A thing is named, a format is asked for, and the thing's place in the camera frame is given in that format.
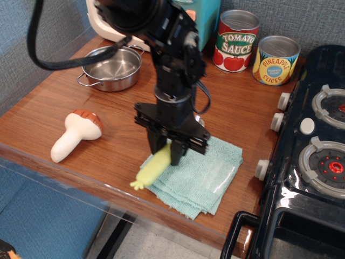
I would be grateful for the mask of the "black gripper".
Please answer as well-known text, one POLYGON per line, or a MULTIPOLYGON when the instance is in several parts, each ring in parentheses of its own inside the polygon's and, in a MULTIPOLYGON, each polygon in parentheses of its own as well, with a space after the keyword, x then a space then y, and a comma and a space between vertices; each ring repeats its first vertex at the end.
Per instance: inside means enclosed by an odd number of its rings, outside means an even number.
POLYGON ((154 155, 171 143, 171 165, 177 166, 187 149, 205 154, 210 133, 195 120, 192 96, 176 100, 156 96, 156 103, 136 103, 135 122, 147 129, 148 142, 154 155))

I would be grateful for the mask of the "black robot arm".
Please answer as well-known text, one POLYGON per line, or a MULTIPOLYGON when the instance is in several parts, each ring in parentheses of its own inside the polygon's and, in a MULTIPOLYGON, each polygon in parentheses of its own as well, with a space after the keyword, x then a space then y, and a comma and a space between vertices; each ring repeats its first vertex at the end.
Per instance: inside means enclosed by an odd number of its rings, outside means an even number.
POLYGON ((152 153, 171 141, 171 164, 187 150, 205 153, 210 133, 195 119, 196 90, 206 63, 198 48, 198 31, 173 1, 95 1, 100 17, 114 30, 150 47, 156 70, 155 104, 137 103, 135 121, 147 129, 152 153))

